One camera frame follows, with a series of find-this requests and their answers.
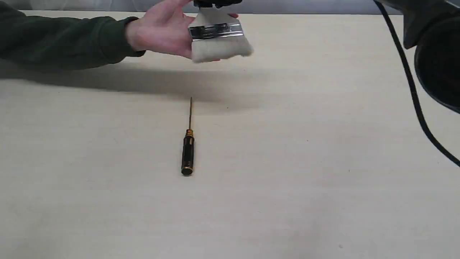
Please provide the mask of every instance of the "green sleeve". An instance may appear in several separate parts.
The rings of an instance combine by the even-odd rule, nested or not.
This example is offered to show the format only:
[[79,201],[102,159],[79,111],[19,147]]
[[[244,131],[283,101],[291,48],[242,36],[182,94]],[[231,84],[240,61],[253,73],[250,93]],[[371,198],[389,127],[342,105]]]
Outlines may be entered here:
[[47,69],[80,70],[140,57],[128,44],[125,26],[116,21],[26,16],[0,1],[0,59]]

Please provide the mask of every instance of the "person's hand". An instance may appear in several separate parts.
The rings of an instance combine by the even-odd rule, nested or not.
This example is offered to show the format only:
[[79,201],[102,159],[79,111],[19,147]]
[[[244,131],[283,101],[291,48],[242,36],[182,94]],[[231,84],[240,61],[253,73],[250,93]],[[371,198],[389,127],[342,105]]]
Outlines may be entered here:
[[189,25],[195,19],[182,7],[192,0],[164,0],[150,8],[139,20],[126,26],[126,38],[136,51],[150,50],[191,58],[192,37]]

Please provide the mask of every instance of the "beige table surface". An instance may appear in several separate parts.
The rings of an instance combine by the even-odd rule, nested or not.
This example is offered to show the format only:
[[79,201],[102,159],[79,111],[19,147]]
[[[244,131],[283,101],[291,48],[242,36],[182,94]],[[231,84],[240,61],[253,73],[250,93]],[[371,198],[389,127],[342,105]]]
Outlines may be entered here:
[[[458,258],[460,171],[423,135],[382,17],[241,21],[246,59],[3,67],[0,258]],[[420,95],[460,155],[460,116]]]

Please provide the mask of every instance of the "screwdriver handle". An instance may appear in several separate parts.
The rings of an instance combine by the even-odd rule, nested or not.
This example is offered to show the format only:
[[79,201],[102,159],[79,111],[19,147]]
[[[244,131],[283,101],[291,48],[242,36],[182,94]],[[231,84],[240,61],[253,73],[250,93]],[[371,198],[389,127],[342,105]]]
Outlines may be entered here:
[[184,150],[182,151],[182,174],[191,176],[193,174],[193,153],[195,151],[195,138],[193,131],[187,130],[184,138]]

